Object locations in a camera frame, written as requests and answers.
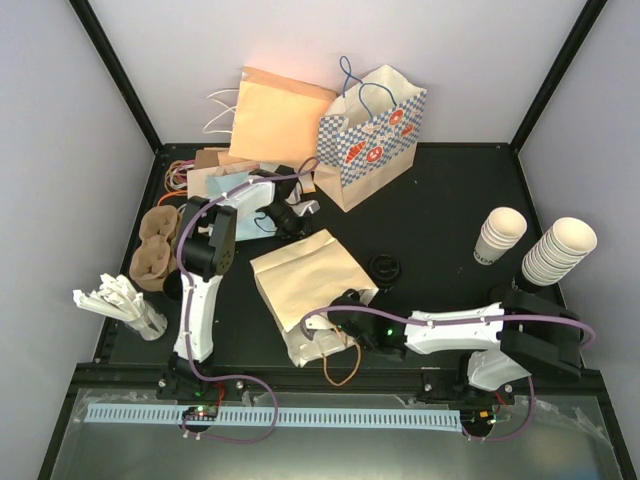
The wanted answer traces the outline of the black lidded coffee cup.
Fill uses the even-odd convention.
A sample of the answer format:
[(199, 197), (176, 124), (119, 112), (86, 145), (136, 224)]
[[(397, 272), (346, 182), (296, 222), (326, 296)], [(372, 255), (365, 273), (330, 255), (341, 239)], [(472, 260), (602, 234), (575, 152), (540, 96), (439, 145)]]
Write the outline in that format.
[(366, 270), (379, 291), (383, 293), (392, 290), (402, 274), (400, 261), (390, 254), (373, 255), (367, 262)]

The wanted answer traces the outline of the beige kraft paper bag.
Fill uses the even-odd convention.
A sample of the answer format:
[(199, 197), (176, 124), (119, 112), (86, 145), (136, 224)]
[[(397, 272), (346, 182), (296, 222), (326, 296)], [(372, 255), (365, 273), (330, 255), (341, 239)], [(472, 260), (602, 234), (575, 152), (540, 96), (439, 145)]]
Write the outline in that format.
[[(288, 356), (296, 367), (320, 360), (328, 383), (342, 387), (358, 373), (362, 361), (361, 342), (341, 333), (321, 307), (352, 289), (369, 304), (378, 287), (348, 250), (321, 230), (250, 261), (254, 280), (281, 333)], [(341, 381), (331, 378), (328, 357), (350, 347), (356, 363)]]

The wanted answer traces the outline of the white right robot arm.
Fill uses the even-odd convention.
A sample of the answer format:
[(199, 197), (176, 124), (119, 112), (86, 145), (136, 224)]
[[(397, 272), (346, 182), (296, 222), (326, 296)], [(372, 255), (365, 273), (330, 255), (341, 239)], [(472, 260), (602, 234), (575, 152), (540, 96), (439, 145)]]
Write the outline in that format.
[(365, 306), (354, 290), (333, 305), (328, 320), (365, 350), (400, 358), (409, 351), (461, 351), (454, 390), (467, 403), (527, 377), (581, 379), (581, 346), (588, 335), (576, 325), (578, 315), (530, 293), (508, 291), (485, 307), (415, 311), (408, 318)]

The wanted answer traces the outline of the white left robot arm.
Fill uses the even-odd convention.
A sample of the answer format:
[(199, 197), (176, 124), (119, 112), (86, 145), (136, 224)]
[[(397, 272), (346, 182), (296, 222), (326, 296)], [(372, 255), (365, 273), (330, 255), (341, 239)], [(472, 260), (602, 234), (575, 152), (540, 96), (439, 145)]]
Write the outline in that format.
[(318, 202), (295, 202), (291, 196), (298, 191), (300, 179), (318, 165), (310, 157), (298, 170), (257, 168), (243, 183), (213, 199), (193, 196), (187, 201), (175, 246), (182, 287), (180, 327), (161, 393), (201, 400), (213, 391), (215, 376), (203, 365), (214, 349), (216, 298), (234, 259), (237, 225), (259, 213), (271, 219), (277, 237), (300, 240), (309, 236)]

